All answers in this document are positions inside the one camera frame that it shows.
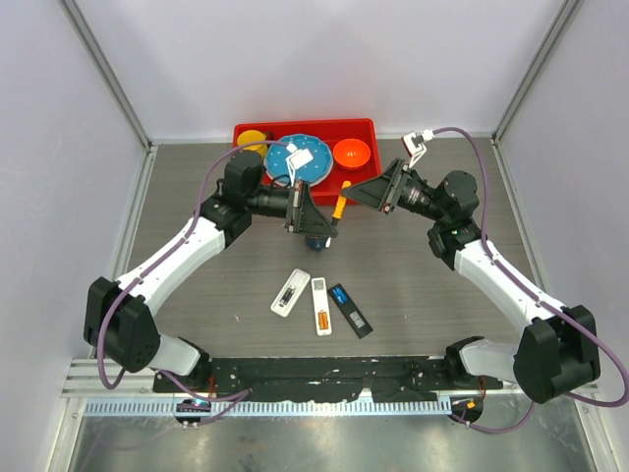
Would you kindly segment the yellow handled screwdriver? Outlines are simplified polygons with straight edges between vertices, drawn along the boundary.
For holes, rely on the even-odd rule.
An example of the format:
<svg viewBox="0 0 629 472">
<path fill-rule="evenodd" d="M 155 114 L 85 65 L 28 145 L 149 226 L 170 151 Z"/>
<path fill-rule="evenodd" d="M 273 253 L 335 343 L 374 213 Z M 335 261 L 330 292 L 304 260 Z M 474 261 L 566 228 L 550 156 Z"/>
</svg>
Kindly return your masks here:
<svg viewBox="0 0 629 472">
<path fill-rule="evenodd" d="M 343 217 L 343 213 L 347 204 L 347 198 L 342 195 L 342 191 L 349 188 L 352 185 L 351 181 L 345 180 L 341 185 L 341 192 L 338 195 L 334 211 L 331 217 L 331 224 L 337 226 Z"/>
</svg>

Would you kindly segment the slim white remote control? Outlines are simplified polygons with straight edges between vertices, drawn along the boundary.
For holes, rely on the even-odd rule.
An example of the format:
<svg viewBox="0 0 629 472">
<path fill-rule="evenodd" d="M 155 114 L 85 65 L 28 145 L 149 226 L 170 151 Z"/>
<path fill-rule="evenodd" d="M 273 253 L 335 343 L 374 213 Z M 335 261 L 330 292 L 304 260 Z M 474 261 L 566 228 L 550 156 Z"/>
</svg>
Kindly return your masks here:
<svg viewBox="0 0 629 472">
<path fill-rule="evenodd" d="M 314 304 L 314 323 L 318 336 L 327 336 L 332 333 L 331 316 L 328 304 L 327 286 L 324 277 L 315 277 L 311 280 L 313 304 Z M 326 311 L 328 315 L 329 329 L 321 330 L 317 325 L 317 314 L 320 311 Z"/>
</svg>

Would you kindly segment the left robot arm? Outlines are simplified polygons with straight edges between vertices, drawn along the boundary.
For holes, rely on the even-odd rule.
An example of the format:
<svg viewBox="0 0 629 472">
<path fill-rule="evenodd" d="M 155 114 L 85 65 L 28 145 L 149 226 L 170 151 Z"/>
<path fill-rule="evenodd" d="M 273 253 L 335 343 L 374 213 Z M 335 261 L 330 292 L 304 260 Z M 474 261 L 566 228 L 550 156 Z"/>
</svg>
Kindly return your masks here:
<svg viewBox="0 0 629 472">
<path fill-rule="evenodd" d="M 229 149 L 218 160 L 224 174 L 216 190 L 198 194 L 192 217 L 148 260 L 115 280 L 99 277 L 89 287 L 84 339 L 96 350 L 103 386 L 114 389 L 104 362 L 111 359 L 123 374 L 144 368 L 174 378 L 186 391 L 208 383 L 203 350 L 192 342 L 158 331 L 154 317 L 169 296 L 210 259 L 225 251 L 256 215 L 282 220 L 293 234 L 334 238 L 338 232 L 320 211 L 308 183 L 287 187 L 262 184 L 263 162 L 244 146 Z"/>
</svg>

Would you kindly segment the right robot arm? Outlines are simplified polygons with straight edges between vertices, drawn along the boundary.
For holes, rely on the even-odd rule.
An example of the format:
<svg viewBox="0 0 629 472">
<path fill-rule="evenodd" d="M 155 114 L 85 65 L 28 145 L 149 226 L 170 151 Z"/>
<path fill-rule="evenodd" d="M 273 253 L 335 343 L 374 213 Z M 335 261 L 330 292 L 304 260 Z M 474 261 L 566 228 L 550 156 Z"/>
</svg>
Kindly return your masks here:
<svg viewBox="0 0 629 472">
<path fill-rule="evenodd" d="M 482 239 L 473 219 L 479 205 L 476 179 L 456 170 L 431 187 L 401 159 L 379 176 L 341 194 L 389 213 L 401 207 L 433 222 L 433 254 L 476 285 L 520 335 L 516 344 L 472 336 L 446 349 L 443 374 L 464 388 L 479 376 L 517 384 L 538 404 L 597 380 L 599 350 L 591 338 L 594 316 L 583 306 L 566 307 L 545 294 Z"/>
</svg>

